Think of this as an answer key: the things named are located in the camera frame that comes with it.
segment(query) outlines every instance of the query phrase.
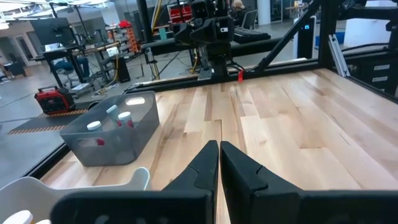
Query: plastic bin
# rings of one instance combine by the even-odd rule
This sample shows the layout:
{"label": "plastic bin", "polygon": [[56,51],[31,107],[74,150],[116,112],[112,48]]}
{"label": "plastic bin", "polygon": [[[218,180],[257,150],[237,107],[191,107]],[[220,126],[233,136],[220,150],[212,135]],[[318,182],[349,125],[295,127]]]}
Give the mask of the plastic bin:
{"label": "plastic bin", "polygon": [[[134,128],[114,126],[106,112],[113,105],[120,113],[131,113]],[[87,124],[93,121],[100,121],[103,131],[87,130]],[[84,166],[115,166],[136,160],[158,125],[155,93],[148,91],[103,100],[72,121],[60,135]],[[104,145],[99,146],[99,139]]]}
{"label": "plastic bin", "polygon": [[23,177],[0,189],[0,223],[21,210],[29,210],[35,222],[49,219],[52,207],[63,196],[73,192],[97,190],[150,190],[150,174],[145,167],[140,167],[125,185],[59,190],[47,187],[33,177]]}

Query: storage rack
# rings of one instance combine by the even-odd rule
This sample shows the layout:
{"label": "storage rack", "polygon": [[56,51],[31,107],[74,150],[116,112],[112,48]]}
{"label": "storage rack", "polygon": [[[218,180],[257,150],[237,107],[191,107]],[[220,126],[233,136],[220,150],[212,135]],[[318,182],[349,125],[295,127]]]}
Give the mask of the storage rack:
{"label": "storage rack", "polygon": [[119,47],[119,51],[124,54],[124,58],[134,58],[139,54],[140,46],[131,26],[109,26],[106,30],[108,32],[109,39],[112,39],[114,42],[120,42],[121,45]]}

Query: keyboard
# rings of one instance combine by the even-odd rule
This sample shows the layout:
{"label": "keyboard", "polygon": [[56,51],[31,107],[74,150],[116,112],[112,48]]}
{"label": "keyboard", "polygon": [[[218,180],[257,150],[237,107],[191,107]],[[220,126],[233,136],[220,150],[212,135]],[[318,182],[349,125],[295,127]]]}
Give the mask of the keyboard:
{"label": "keyboard", "polygon": [[240,44],[255,42],[259,40],[268,40],[271,36],[268,33],[249,30],[242,27],[235,28],[234,41]]}

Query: wooden table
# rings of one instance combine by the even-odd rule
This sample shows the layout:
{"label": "wooden table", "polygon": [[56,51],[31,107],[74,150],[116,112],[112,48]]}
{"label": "wooden table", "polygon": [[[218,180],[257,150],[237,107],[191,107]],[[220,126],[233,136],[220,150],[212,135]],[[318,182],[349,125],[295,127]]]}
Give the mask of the wooden table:
{"label": "wooden table", "polygon": [[[398,105],[329,70],[165,91],[157,106],[161,124],[135,162],[83,167],[69,153],[42,181],[121,184],[144,166],[160,190],[215,139],[303,189],[398,189]],[[228,223],[221,182],[217,209]]]}

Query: white plastic tray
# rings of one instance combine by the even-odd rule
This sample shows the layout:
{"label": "white plastic tray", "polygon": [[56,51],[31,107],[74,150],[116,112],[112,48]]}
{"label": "white plastic tray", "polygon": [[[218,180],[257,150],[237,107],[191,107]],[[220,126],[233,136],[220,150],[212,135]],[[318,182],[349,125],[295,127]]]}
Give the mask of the white plastic tray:
{"label": "white plastic tray", "polygon": [[0,223],[21,210],[29,210],[37,221],[49,219],[52,207],[63,196],[72,192],[97,190],[150,190],[150,173],[145,167],[140,167],[125,185],[77,189],[53,189],[33,177],[23,177],[0,189]]}

